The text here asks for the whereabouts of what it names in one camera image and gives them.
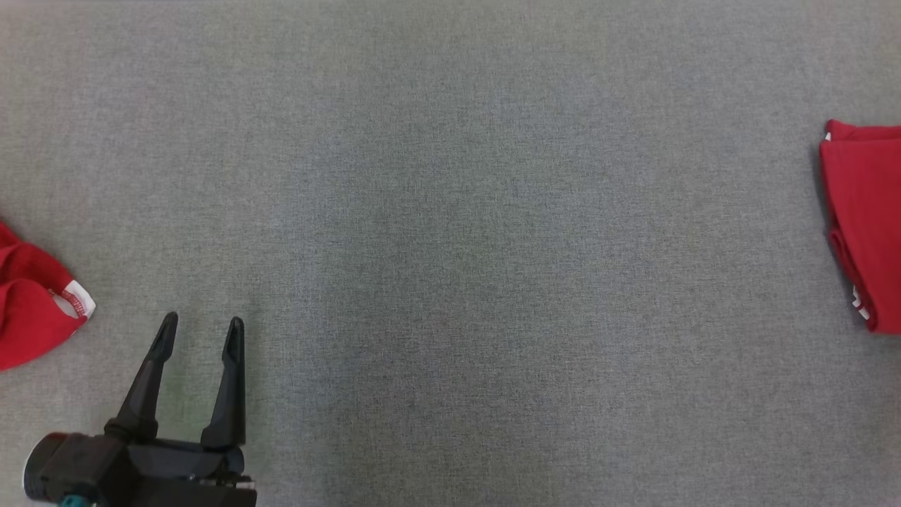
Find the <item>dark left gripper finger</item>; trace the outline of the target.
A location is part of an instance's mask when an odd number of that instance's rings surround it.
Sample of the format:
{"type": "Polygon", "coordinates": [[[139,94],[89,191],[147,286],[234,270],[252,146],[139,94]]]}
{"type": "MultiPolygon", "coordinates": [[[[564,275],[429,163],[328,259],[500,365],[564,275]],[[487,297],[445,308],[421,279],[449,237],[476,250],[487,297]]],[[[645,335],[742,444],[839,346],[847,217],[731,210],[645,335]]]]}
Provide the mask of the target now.
{"type": "Polygon", "coordinates": [[[177,313],[167,313],[120,410],[104,425],[104,435],[125,442],[151,441],[157,437],[158,395],[165,363],[170,359],[176,342],[177,325],[177,313]]]}
{"type": "Polygon", "coordinates": [[[246,354],[244,321],[229,322],[222,350],[222,378],[211,420],[201,433],[201,445],[210,449],[240,447],[246,443],[246,354]]]}

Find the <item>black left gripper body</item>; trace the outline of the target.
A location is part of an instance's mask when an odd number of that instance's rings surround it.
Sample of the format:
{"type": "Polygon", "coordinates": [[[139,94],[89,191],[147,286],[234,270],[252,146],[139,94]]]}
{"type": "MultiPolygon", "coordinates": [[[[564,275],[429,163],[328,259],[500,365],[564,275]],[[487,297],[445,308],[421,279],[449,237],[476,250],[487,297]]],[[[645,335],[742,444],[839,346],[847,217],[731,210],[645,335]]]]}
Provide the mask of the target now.
{"type": "Polygon", "coordinates": [[[255,506],[256,484],[244,474],[239,445],[211,447],[152,441],[127,449],[130,475],[113,485],[106,506],[255,506]]]}

